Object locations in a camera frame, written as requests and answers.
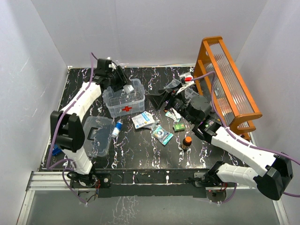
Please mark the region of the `white blue mask packet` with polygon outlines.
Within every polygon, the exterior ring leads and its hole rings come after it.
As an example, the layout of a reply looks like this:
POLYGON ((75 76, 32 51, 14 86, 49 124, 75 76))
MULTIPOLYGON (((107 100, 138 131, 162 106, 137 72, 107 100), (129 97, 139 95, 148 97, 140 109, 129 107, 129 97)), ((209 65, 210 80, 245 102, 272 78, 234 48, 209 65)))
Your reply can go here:
POLYGON ((144 111, 141 114, 132 117, 132 122, 135 129, 140 129, 154 123, 155 121, 151 113, 144 111))

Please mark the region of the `clear first aid box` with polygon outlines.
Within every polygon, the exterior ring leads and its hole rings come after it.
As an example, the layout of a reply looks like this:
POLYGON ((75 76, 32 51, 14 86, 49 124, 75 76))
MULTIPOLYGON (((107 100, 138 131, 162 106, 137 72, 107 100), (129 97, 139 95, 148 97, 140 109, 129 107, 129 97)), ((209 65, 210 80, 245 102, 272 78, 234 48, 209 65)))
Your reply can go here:
POLYGON ((124 89, 114 92, 111 87, 104 90, 102 97, 112 118, 145 111, 145 89, 140 79, 132 79, 134 91, 127 94, 124 89))

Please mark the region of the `teal packet with round item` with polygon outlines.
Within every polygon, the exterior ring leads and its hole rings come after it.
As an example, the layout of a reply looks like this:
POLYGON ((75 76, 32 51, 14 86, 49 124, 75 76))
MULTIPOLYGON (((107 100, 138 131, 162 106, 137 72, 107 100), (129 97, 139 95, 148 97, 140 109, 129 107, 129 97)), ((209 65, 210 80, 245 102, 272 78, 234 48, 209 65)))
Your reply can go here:
POLYGON ((152 130, 151 136, 156 138, 160 143, 166 146, 168 142, 172 139, 173 134, 166 131, 161 126, 157 126, 152 130))

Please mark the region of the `brown bottle orange cap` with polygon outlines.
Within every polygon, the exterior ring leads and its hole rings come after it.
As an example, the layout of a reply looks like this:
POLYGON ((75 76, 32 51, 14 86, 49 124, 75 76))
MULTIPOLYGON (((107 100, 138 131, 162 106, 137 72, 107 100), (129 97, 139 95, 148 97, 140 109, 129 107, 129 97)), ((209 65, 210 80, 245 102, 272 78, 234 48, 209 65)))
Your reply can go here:
POLYGON ((188 150, 190 148, 191 144, 192 144, 192 138, 190 136, 187 136, 183 139, 181 148, 183 150, 188 150))

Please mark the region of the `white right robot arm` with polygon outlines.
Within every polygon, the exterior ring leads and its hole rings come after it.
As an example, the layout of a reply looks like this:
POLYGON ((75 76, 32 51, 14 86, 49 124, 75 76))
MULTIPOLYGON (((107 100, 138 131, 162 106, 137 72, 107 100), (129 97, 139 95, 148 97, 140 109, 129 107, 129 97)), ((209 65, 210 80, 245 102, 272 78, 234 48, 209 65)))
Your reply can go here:
POLYGON ((207 173, 193 178, 196 184, 220 186, 223 183, 239 183, 257 188, 264 196, 279 200, 293 178, 291 159, 284 153, 258 150, 255 145, 234 134, 230 128, 210 116, 211 105, 204 96, 194 96, 190 100, 177 88, 162 89, 147 97, 156 110, 163 103, 165 109, 173 108, 193 125, 192 131, 201 140, 234 155, 246 166, 233 166, 218 161, 207 173))

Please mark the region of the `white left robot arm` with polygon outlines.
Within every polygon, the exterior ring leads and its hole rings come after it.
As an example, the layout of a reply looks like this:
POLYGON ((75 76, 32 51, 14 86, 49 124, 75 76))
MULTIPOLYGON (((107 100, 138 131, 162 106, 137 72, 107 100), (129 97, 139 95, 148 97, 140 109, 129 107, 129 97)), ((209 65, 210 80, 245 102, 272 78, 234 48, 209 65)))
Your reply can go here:
POLYGON ((125 90, 127 94, 134 91, 132 82, 125 75, 121 66, 118 66, 111 58, 98 59, 97 65, 91 66, 88 81, 82 83, 75 97, 61 110, 51 113, 51 146, 46 163, 48 170, 64 162, 64 160, 60 160, 54 165, 50 164, 52 151, 57 145, 66 154, 65 160, 73 164, 74 171, 81 174, 80 181, 87 187, 96 184, 97 176, 91 172, 92 162, 83 147, 85 135, 82 121, 93 102, 107 88, 114 91, 125 90))

